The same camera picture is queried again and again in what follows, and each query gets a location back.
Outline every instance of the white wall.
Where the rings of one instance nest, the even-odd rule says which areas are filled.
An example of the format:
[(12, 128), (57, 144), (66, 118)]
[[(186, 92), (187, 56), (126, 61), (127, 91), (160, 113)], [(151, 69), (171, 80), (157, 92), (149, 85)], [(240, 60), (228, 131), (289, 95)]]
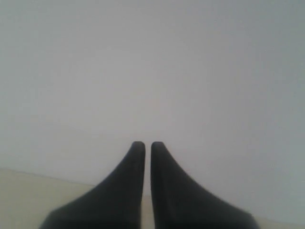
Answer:
[(96, 184), (164, 141), (227, 201), (304, 223), (305, 2), (0, 1), (0, 167)]

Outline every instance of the wall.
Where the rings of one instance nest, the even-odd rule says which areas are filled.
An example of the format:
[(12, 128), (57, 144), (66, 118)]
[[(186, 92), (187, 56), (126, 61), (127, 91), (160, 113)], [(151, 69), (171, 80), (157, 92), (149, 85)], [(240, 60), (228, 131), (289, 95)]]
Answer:
[(163, 140), (213, 193), (305, 224), (304, 15), (296, 0), (2, 0), (0, 167), (96, 184), (133, 140)]

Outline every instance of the beige floor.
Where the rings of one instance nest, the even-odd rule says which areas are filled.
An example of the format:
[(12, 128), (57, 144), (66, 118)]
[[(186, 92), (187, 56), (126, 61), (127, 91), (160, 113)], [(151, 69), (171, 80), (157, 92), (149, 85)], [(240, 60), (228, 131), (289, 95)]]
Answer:
[[(50, 210), (91, 188), (90, 185), (0, 169), (0, 229), (38, 228)], [(305, 226), (261, 218), (257, 221), (262, 229), (305, 229)], [(142, 228), (154, 228), (150, 197), (143, 198)]]

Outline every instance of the floor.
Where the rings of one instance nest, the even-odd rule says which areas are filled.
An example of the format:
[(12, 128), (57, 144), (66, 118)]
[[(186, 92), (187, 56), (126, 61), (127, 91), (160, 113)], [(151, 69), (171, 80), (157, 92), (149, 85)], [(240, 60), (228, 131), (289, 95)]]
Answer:
[[(92, 186), (0, 169), (0, 228), (35, 229), (54, 208)], [(142, 228), (153, 229), (151, 197), (142, 200)], [(256, 218), (262, 229), (305, 229), (304, 226)]]

